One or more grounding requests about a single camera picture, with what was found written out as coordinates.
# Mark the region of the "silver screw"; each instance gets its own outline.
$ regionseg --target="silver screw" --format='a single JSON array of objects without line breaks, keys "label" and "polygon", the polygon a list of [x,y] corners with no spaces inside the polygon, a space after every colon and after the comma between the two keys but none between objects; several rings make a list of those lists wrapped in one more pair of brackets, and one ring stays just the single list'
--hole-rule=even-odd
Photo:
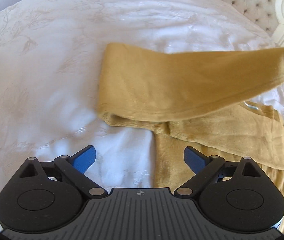
[{"label": "silver screw", "polygon": [[100,187],[94,187],[94,188],[89,190],[89,193],[93,196],[100,196],[104,193],[104,189],[102,189]]},{"label": "silver screw", "polygon": [[188,195],[191,195],[193,193],[193,190],[191,190],[188,187],[181,187],[177,190],[177,193],[179,195],[188,196]]}]

